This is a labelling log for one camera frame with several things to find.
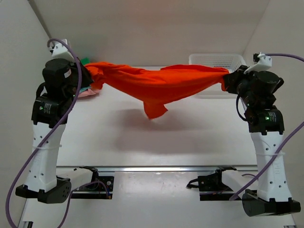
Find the orange t-shirt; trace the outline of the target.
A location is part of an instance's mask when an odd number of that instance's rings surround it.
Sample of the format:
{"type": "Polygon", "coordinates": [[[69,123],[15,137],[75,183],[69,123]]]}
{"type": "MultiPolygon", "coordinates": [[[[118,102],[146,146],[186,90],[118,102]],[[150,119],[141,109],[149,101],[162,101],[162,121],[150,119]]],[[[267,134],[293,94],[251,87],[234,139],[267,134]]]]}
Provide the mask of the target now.
{"type": "Polygon", "coordinates": [[[223,84],[229,71],[202,65],[173,65],[160,70],[146,70],[107,62],[90,63],[94,89],[107,84],[143,102],[149,119],[167,112],[166,104],[195,95],[215,84],[223,84]]]}

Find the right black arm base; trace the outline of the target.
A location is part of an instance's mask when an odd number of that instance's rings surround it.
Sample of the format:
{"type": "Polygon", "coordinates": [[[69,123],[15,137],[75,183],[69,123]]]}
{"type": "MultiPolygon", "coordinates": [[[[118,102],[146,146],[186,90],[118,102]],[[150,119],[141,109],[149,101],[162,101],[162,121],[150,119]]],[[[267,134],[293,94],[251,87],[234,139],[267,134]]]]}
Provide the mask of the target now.
{"type": "Polygon", "coordinates": [[[199,189],[200,201],[223,201],[233,195],[233,190],[222,182],[222,173],[225,171],[237,171],[233,166],[219,166],[214,173],[200,175],[190,180],[187,189],[199,189]]]}

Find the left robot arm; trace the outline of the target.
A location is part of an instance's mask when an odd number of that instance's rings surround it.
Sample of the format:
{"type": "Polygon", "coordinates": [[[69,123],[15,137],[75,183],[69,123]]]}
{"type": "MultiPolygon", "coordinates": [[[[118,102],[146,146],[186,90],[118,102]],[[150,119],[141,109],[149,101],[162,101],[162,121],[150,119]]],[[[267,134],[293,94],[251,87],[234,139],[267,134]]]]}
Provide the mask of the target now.
{"type": "Polygon", "coordinates": [[[42,70],[44,82],[36,90],[31,120],[33,122],[34,156],[24,184],[15,194],[26,199],[37,199],[46,204],[59,204],[68,199],[71,179],[56,174],[61,137],[65,130],[72,103],[78,88],[93,81],[82,63],[63,58],[48,61],[42,70]]]}

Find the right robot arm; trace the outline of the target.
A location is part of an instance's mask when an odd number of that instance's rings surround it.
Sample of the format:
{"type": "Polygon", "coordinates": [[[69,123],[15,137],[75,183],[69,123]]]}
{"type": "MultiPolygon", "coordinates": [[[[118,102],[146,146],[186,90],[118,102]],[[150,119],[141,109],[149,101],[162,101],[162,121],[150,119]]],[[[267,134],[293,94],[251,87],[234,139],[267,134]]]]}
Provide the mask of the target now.
{"type": "Polygon", "coordinates": [[[240,66],[235,72],[224,76],[224,88],[237,95],[237,101],[246,106],[243,121],[254,144],[258,173],[247,184],[245,177],[236,171],[223,171],[213,178],[218,190],[229,187],[234,191],[230,201],[240,198],[245,213],[250,216],[281,216],[301,211],[300,202],[292,198],[285,175],[282,147],[284,119],[274,105],[274,93],[284,81],[266,70],[252,70],[240,66]]]}

